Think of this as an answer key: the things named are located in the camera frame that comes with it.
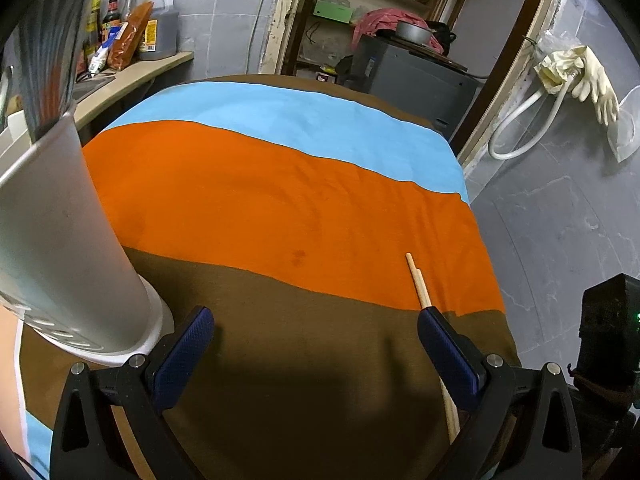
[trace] pair of chopsticks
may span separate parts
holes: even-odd
[[[414,279],[415,290],[418,293],[418,298],[420,299],[420,307],[427,308],[428,306],[433,306],[431,298],[429,297],[429,291],[424,283],[422,272],[415,266],[414,257],[411,256],[411,253],[407,253],[405,256],[406,261],[409,264],[411,276]],[[456,408],[453,399],[451,399],[449,391],[442,382],[442,379],[440,379],[440,389],[442,390],[444,412],[447,417],[447,431],[449,432],[449,443],[451,444],[458,436],[458,433],[460,433],[460,419],[458,418],[458,409]]]

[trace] white hose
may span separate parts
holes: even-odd
[[[569,81],[566,81],[562,85],[562,88],[560,89],[560,91],[558,92],[558,95],[556,96],[556,101],[554,102],[554,106],[551,108],[551,113],[549,114],[549,117],[546,118],[545,124],[543,124],[542,128],[540,128],[540,131],[538,133],[536,133],[536,135],[529,142],[524,144],[524,146],[519,147],[517,150],[513,150],[512,152],[509,152],[509,153],[496,153],[495,152],[495,143],[496,143],[496,141],[498,139],[498,136],[500,136],[500,134],[504,131],[504,129],[507,126],[509,126],[509,124],[511,124],[511,122],[517,116],[519,116],[521,113],[523,113],[524,110],[529,108],[533,103],[535,103],[543,95],[545,95],[545,89],[541,88],[540,90],[538,90],[529,99],[524,101],[523,104],[521,104],[518,108],[516,108],[515,111],[513,111],[508,116],[506,116],[502,120],[502,122],[498,125],[498,127],[495,129],[495,131],[493,132],[491,138],[489,139],[489,147],[488,147],[489,155],[491,155],[493,158],[496,158],[497,160],[508,160],[509,158],[515,158],[516,156],[520,156],[523,153],[528,152],[531,148],[533,148],[536,145],[536,143],[540,139],[542,139],[542,136],[546,133],[546,131],[549,129],[549,126],[551,126],[551,123],[556,118],[556,114],[558,113],[558,110],[560,109],[560,105],[562,104],[562,100],[564,99],[564,96],[567,93],[567,91],[569,89],[569,86],[571,85],[572,80],[573,80],[573,78],[570,78]]]

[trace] orange stripe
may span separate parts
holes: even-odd
[[[124,246],[417,310],[411,252],[441,309],[504,311],[456,194],[184,121],[120,126],[84,154]]]

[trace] plastic jug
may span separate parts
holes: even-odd
[[[178,40],[178,10],[174,7],[174,0],[151,1],[154,8],[138,47],[143,61],[173,56]]]

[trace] orange plastic package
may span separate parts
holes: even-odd
[[[114,70],[122,70],[131,63],[131,58],[145,32],[146,22],[149,21],[153,6],[152,2],[140,4],[133,9],[129,21],[122,24],[107,58],[107,64]]]

